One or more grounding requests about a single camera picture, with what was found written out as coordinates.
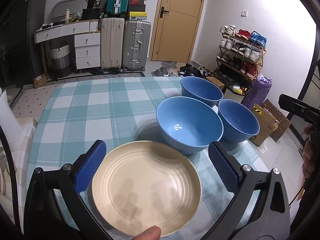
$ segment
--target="purple bag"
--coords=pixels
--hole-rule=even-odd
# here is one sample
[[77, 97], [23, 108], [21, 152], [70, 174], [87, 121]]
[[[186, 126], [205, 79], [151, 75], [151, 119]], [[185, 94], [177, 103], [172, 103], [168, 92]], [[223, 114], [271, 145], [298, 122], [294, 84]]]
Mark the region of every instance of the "purple bag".
[[249, 110], [253, 109], [254, 104], [261, 106], [265, 101], [272, 86], [271, 79], [259, 74], [257, 79], [253, 82], [251, 89], [245, 96], [242, 104]]

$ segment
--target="wooden door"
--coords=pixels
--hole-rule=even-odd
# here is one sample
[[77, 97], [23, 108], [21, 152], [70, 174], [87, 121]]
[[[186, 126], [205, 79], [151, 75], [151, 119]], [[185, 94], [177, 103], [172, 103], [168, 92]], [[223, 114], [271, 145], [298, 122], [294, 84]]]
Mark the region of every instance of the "wooden door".
[[202, 0], [161, 0], [152, 60], [189, 61], [201, 5]]

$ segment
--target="blue bowl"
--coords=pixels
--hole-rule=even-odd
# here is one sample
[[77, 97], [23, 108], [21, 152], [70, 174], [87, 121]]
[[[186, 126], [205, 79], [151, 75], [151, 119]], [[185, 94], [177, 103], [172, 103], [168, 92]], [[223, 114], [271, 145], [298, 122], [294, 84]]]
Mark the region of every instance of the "blue bowl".
[[180, 81], [182, 96], [194, 98], [204, 102], [210, 107], [223, 98], [222, 91], [210, 81], [197, 77], [184, 77]]
[[223, 99], [218, 104], [218, 115], [223, 123], [223, 138], [229, 142], [243, 142], [257, 135], [260, 125], [251, 111], [240, 103]]
[[223, 134], [220, 117], [193, 98], [165, 99], [159, 104], [156, 117], [164, 139], [183, 154], [202, 151]]

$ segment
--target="human hand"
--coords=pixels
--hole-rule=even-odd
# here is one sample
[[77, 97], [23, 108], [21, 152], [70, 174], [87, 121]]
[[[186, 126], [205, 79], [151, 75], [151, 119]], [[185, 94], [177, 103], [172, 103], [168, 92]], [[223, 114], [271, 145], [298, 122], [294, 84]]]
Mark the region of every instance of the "human hand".
[[[310, 125], [306, 126], [303, 129], [303, 133], [306, 135], [309, 135], [310, 130], [312, 127]], [[302, 173], [303, 175], [308, 179], [311, 176], [311, 173], [315, 170], [315, 164], [313, 163], [312, 157], [313, 157], [313, 150], [311, 148], [310, 140], [308, 139], [306, 141], [306, 144], [303, 148], [303, 165], [302, 165]]]
[[159, 240], [161, 235], [161, 229], [157, 226], [152, 226], [141, 234], [135, 236], [131, 240]]

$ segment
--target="bottle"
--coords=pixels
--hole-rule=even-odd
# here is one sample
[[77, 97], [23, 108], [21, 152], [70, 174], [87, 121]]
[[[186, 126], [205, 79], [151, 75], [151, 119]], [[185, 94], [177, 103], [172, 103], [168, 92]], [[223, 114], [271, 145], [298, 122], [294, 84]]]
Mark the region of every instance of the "bottle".
[[70, 11], [69, 11], [69, 9], [67, 9], [66, 17], [65, 17], [65, 23], [69, 23], [69, 17], [70, 17]]

